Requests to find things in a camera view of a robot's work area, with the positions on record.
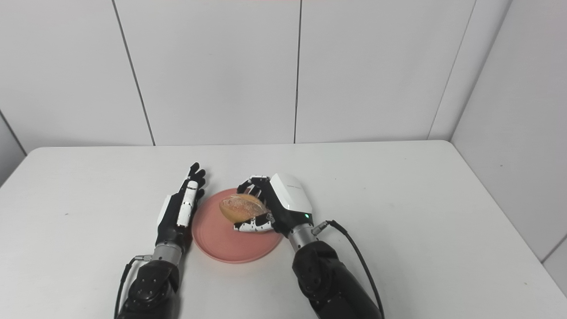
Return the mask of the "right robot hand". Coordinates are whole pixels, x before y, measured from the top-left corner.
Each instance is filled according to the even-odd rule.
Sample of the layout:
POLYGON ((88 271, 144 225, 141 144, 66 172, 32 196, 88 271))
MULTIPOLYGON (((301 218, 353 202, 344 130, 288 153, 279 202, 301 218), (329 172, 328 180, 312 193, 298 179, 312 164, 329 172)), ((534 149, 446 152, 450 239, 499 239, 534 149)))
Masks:
POLYGON ((237 193, 258 199, 267 212, 235 223, 235 231, 253 233, 273 230, 287 237, 300 226, 312 228, 315 225, 310 200, 299 180, 292 175, 252 175, 239 185, 237 193))

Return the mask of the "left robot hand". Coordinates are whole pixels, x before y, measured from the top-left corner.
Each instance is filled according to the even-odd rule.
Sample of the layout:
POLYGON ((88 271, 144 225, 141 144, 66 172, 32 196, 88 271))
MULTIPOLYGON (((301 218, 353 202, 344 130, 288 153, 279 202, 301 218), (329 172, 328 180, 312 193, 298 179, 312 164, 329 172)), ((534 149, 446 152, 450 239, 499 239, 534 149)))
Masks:
POLYGON ((197 206, 205 194, 206 171, 195 162, 178 192, 165 201, 157 226, 155 245, 173 244, 182 250, 192 243, 191 227, 197 206))

